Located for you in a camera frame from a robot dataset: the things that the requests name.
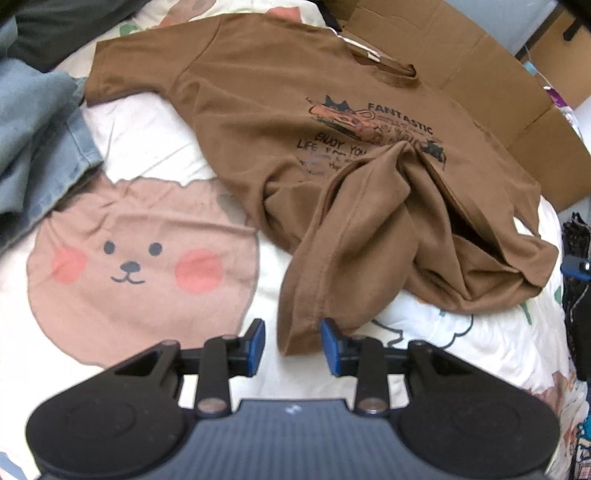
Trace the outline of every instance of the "round black pad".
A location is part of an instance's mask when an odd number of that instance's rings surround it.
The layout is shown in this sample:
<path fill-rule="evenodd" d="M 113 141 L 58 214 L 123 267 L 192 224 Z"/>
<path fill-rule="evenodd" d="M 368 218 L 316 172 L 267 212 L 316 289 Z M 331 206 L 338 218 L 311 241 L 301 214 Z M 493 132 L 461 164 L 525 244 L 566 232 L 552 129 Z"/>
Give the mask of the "round black pad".
<path fill-rule="evenodd" d="M 543 470 L 560 435 L 550 408 L 521 392 L 417 397 L 398 427 L 418 457 L 448 473 L 479 479 Z"/>
<path fill-rule="evenodd" d="M 182 410 L 164 394 L 62 394 L 33 412 L 27 442 L 42 472 L 118 480 L 163 460 L 183 437 Z"/>

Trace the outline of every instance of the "black bag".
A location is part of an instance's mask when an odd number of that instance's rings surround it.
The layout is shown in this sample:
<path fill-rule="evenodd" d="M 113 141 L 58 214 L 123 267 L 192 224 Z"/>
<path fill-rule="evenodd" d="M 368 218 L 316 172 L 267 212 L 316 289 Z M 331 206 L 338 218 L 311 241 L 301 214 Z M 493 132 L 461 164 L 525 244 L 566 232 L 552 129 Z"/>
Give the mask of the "black bag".
<path fill-rule="evenodd" d="M 566 255 L 591 257 L 591 226 L 578 213 L 563 225 Z M 591 288 L 573 277 L 564 277 L 562 298 L 566 321 L 566 338 L 579 380 L 591 380 Z"/>

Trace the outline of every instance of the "white bedding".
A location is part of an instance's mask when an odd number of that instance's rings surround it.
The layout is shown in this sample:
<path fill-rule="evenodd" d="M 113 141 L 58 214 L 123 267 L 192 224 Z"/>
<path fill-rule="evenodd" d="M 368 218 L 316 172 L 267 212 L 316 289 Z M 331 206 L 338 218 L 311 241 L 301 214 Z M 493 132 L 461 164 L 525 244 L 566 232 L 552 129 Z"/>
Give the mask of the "white bedding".
<path fill-rule="evenodd" d="M 125 22 L 144 29 L 158 24 L 174 1 L 153 0 Z M 302 20 L 322 25 L 315 5 L 305 0 L 217 0 L 205 15 L 226 12 L 265 12 L 272 7 L 299 7 Z M 100 39 L 127 33 L 119 25 Z M 94 43 L 68 58 L 60 68 L 86 75 Z M 215 177 L 201 154 L 193 132 L 170 104 L 152 93 L 140 93 L 115 102 L 84 108 L 85 118 L 105 158 L 104 171 L 113 182 L 149 177 L 177 181 Z M 560 224 L 544 199 L 538 209 L 543 239 L 561 247 Z M 525 227 L 516 220 L 523 234 Z M 33 479 L 37 468 L 27 449 L 24 427 L 31 412 L 45 399 L 100 371 L 82 365 L 56 347 L 38 326 L 29 305 L 26 263 L 37 231 L 0 258 L 0 476 L 3 480 Z M 253 318 L 267 324 L 267 347 L 259 374 L 231 382 L 232 398 L 352 399 L 354 380 L 330 376 L 322 354 L 283 358 L 275 344 L 277 301 L 290 256 L 259 233 L 259 277 L 242 330 Z M 566 346 L 561 308 L 561 257 L 544 291 L 506 312 L 462 316 L 442 312 L 407 292 L 398 297 L 360 333 L 384 344 L 406 347 L 409 340 L 425 339 L 527 390 L 542 396 L 561 421 L 562 438 L 549 468 L 553 478 L 569 470 L 572 435 L 587 414 L 586 385 L 575 380 Z M 189 406 L 195 378 L 186 382 L 181 404 Z M 390 379 L 393 406 L 407 396 L 401 378 Z"/>

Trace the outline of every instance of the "bear nose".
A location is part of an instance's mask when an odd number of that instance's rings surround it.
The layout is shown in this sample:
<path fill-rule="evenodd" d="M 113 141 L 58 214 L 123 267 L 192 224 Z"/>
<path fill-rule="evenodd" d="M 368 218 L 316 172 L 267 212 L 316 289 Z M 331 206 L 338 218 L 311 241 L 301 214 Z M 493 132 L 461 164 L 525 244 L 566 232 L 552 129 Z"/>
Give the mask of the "bear nose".
<path fill-rule="evenodd" d="M 119 266 L 119 268 L 126 273 L 134 273 L 134 272 L 139 272 L 141 270 L 139 263 L 133 262 L 133 261 L 125 262 L 125 263 L 121 264 Z"/>

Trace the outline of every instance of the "bear mouth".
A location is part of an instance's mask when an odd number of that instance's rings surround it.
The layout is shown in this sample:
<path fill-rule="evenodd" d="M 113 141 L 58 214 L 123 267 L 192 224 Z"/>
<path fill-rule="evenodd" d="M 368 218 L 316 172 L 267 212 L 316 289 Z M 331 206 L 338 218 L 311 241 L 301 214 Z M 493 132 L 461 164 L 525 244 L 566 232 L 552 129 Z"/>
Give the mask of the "bear mouth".
<path fill-rule="evenodd" d="M 117 283 L 129 282 L 132 285 L 141 285 L 142 283 L 145 283 L 145 280 L 132 280 L 130 274 L 128 273 L 123 278 L 111 277 L 111 280 Z"/>

